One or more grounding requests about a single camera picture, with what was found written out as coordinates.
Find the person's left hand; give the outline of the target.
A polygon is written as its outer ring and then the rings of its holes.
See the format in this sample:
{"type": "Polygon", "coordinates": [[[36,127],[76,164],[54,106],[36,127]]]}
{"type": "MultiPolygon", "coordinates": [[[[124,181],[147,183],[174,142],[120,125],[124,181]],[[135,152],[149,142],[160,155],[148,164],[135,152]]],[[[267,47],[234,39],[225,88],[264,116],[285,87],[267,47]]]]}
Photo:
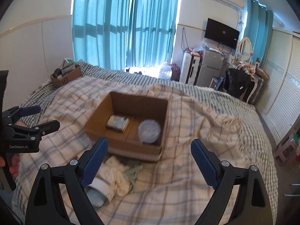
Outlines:
{"type": "MultiPolygon", "coordinates": [[[[19,163],[20,163],[20,154],[15,153],[11,158],[11,165],[9,168],[10,173],[13,177],[17,177],[19,175],[19,163]]],[[[0,157],[0,167],[4,167],[6,164],[5,160],[0,157]]]]}

